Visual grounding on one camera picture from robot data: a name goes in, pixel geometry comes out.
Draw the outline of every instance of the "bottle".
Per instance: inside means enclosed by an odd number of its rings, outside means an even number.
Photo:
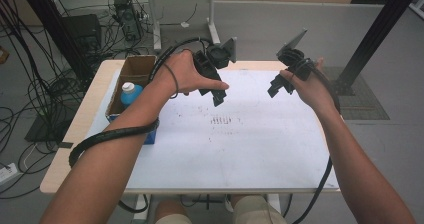
[[[141,94],[143,87],[134,85],[132,82],[125,82],[122,85],[121,102],[127,108]]]

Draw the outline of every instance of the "power strip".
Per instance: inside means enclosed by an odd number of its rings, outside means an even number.
[[[6,167],[3,167],[0,170],[0,186],[19,175],[19,172],[15,166],[15,163],[9,164],[8,167],[9,169]]]

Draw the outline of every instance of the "finger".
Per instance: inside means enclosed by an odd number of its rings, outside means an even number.
[[[293,84],[295,87],[299,83],[300,79],[294,75],[293,73],[287,71],[287,70],[281,70],[280,75],[284,77],[287,81],[289,81],[291,84]]]
[[[315,63],[315,67],[322,72],[323,67],[324,67],[324,58],[320,57],[318,58],[317,62]]]
[[[228,88],[230,88],[230,86],[223,82],[223,81],[218,81],[218,80],[212,80],[209,78],[205,78],[203,80],[203,88],[204,89],[212,89],[212,90],[227,90]]]

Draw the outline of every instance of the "wrist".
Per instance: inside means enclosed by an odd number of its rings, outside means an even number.
[[[334,105],[326,105],[324,107],[313,108],[318,119],[327,119],[334,116],[340,116]]]
[[[152,89],[156,93],[155,97],[168,100],[177,92],[177,87],[174,81],[170,79],[154,79],[146,88]]]

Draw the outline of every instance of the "desk leg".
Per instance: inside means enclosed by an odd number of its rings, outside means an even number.
[[[150,16],[152,17],[153,22],[153,49],[155,52],[160,52],[162,49],[162,43],[160,40],[160,25],[159,21],[156,19],[155,12],[155,0],[148,0],[150,7]]]
[[[209,0],[209,18],[207,18],[209,31],[211,33],[212,42],[214,44],[219,44],[221,41],[219,40],[218,32],[216,31],[215,22],[214,22],[214,0]]]
[[[134,218],[131,221],[131,224],[141,224],[141,223],[146,223],[147,222],[147,215],[149,214],[149,209],[150,209],[150,195],[146,195],[147,196],[147,201],[149,202],[149,207],[147,208],[146,211],[142,212],[142,213],[135,213],[134,214]],[[135,209],[141,209],[143,207],[146,206],[146,202],[144,202],[144,197],[142,194],[137,196],[137,204],[135,206]]]

